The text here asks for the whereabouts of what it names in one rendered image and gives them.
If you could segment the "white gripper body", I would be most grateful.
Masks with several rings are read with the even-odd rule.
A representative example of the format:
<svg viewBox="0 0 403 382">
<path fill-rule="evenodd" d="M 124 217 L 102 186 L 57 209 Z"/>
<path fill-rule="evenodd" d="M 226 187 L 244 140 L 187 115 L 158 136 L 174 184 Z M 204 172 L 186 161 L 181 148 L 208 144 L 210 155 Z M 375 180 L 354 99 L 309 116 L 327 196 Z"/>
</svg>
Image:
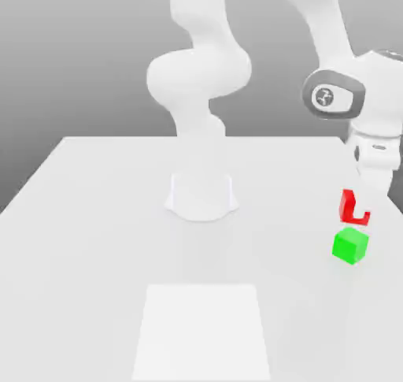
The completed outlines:
<svg viewBox="0 0 403 382">
<path fill-rule="evenodd" d="M 384 196 L 388 196 L 394 171 L 390 169 L 359 167 L 360 178 Z"/>
</svg>

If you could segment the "small red cube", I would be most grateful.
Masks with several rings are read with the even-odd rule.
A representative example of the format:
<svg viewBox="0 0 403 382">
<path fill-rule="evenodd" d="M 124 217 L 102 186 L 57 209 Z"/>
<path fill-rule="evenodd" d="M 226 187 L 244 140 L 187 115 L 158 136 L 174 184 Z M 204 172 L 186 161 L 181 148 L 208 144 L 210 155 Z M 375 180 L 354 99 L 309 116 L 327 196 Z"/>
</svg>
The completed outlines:
<svg viewBox="0 0 403 382">
<path fill-rule="evenodd" d="M 367 226 L 371 213 L 365 212 L 362 218 L 357 218 L 354 216 L 355 206 L 356 206 L 356 199 L 353 190 L 343 189 L 338 210 L 341 222 L 347 224 L 358 224 Z"/>
</svg>

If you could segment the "small green cube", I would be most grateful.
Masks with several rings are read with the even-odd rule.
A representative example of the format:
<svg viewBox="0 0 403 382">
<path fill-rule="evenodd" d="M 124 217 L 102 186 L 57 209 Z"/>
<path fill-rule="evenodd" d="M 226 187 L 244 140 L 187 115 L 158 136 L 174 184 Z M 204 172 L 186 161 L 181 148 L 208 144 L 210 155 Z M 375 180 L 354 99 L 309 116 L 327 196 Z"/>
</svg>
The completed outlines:
<svg viewBox="0 0 403 382">
<path fill-rule="evenodd" d="M 335 235 L 332 254 L 351 264 L 357 264 L 365 255 L 369 236 L 355 228 L 345 227 Z"/>
</svg>

